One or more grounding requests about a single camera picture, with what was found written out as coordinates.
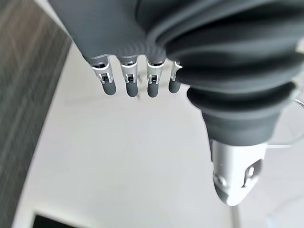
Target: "rubber fingertip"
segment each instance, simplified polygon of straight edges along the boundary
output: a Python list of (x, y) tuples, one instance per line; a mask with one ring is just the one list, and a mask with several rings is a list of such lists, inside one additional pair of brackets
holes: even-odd
[(178, 81), (172, 81), (172, 79), (170, 78), (170, 81), (169, 81), (169, 91), (171, 93), (177, 93), (180, 89), (180, 86), (181, 86), (181, 83), (178, 82)]
[(126, 83), (125, 86), (126, 86), (126, 89), (127, 89), (127, 94), (130, 97), (137, 96), (138, 88), (137, 88), (137, 83), (136, 82), (135, 83), (133, 83), (133, 82)]
[(104, 92), (108, 95), (114, 95), (116, 93), (116, 85), (115, 82), (102, 84), (104, 88)]
[(149, 97), (156, 97), (158, 94), (158, 84), (148, 84)]

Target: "white cable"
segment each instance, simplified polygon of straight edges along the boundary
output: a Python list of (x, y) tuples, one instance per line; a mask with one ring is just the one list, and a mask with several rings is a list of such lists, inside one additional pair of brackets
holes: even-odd
[[(299, 100), (299, 99), (295, 99), (294, 102), (296, 102), (298, 105), (300, 105), (303, 109), (304, 109), (304, 102)], [(282, 143), (274, 143), (274, 144), (270, 144), (267, 146), (267, 148), (290, 148), (293, 145), (295, 145), (296, 143), (300, 142), (301, 140), (304, 139), (304, 133), (302, 133), (299, 137), (289, 141), (289, 142), (282, 142)]]
[(302, 200), (304, 197), (303, 195), (298, 195), (295, 197), (292, 197), (288, 200), (285, 200), (284, 202), (280, 203), (278, 206), (276, 206), (272, 212), (270, 212), (267, 215), (267, 226), (268, 228), (275, 228), (275, 216), (278, 215), (280, 212), (284, 211), (284, 209), (287, 208), (287, 206), (291, 206), (295, 203), (298, 203), (300, 200)]

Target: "black object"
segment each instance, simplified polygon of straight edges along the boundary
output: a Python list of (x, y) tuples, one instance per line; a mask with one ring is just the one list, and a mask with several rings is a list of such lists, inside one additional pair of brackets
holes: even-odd
[(34, 220), (33, 228), (76, 228), (72, 227), (46, 217), (36, 215)]

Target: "silver metal bracket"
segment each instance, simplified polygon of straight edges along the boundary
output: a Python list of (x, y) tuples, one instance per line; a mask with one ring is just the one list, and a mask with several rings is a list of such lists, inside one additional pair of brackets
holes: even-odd
[(102, 84), (112, 83), (113, 82), (113, 72), (110, 62), (104, 67), (92, 67), (96, 76), (99, 78)]
[(175, 82), (175, 79), (176, 79), (176, 72), (177, 72), (179, 69), (181, 69), (181, 68), (182, 68), (182, 66), (179, 65), (179, 63), (177, 63), (177, 62), (174, 62), (174, 63), (172, 64), (172, 68), (171, 68), (171, 80), (172, 80), (173, 82)]
[(164, 63), (154, 64), (149, 63), (147, 61), (147, 78), (148, 83), (151, 84), (159, 84), (160, 78), (162, 76), (162, 68)]
[(137, 82), (137, 62), (130, 64), (121, 64), (121, 68), (124, 80), (127, 84), (130, 82)]
[(266, 149), (267, 143), (232, 146), (212, 142), (214, 187), (225, 204), (239, 204), (257, 183)]

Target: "gray carpet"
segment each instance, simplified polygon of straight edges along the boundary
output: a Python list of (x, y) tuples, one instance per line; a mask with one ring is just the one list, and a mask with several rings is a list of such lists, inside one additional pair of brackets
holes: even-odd
[(71, 41), (32, 0), (0, 0), (0, 228), (10, 228)]

